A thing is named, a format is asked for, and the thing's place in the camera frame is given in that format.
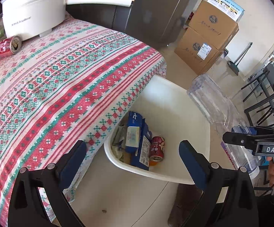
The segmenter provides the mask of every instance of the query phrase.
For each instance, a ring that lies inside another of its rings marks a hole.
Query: large plastic water bottle
[[[226,131],[251,134],[233,102],[222,93],[219,86],[207,74],[195,78],[187,93],[207,120],[216,127],[221,137]],[[236,169],[244,166],[251,179],[258,175],[259,160],[257,156],[252,155],[252,151],[243,146],[224,142],[221,146]]]

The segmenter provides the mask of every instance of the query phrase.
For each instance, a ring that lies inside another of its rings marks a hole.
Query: stacked cardboard boxes
[[[203,0],[175,53],[200,75],[211,68],[238,30],[233,19]]]

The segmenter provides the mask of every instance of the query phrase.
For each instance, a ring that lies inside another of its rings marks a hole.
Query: white trash bin
[[[209,160],[210,124],[178,85],[155,75],[132,105],[154,134],[165,138],[164,159],[149,171],[119,161],[111,150],[114,133],[104,143],[109,160],[117,167],[143,176],[184,184],[194,184],[183,164],[178,147],[188,140],[198,153]]]

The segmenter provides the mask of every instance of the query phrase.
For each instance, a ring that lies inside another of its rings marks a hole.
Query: chair
[[[267,108],[268,111],[257,121],[257,125],[260,125],[261,123],[263,123],[271,114],[274,114],[274,102],[273,102],[273,99],[274,99],[274,94],[272,95],[269,95],[269,92],[267,90],[267,88],[265,87],[265,85],[263,84],[263,81],[267,79],[268,82],[270,83],[273,91],[274,91],[274,88],[273,88],[273,85],[274,85],[274,66],[273,64],[269,63],[267,64],[263,70],[262,70],[262,73],[256,77],[254,80],[252,80],[251,82],[249,82],[247,85],[245,85],[244,87],[241,88],[241,90],[243,90],[244,88],[246,88],[247,86],[249,86],[250,84],[252,84],[253,82],[257,81],[258,84],[255,86],[255,88],[247,95],[247,97],[243,100],[243,102],[245,102],[251,94],[253,94],[255,92],[255,90],[260,86],[264,92],[264,94],[266,95],[266,99],[258,102],[257,104],[247,108],[244,110],[244,113],[246,114],[247,116],[247,119],[249,120],[249,123],[250,123],[250,126],[253,126],[253,122],[252,122],[252,119],[250,117],[250,114],[249,112],[264,105],[265,103],[269,103],[268,106],[260,109],[257,111],[260,112],[260,111],[263,111]]]

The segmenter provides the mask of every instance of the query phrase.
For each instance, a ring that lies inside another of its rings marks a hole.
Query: red and green tablecloth
[[[19,169],[57,162],[81,139],[87,155],[64,191],[73,200],[99,147],[153,75],[164,76],[165,69],[163,57],[146,44],[73,18],[0,59],[0,223],[7,226]]]

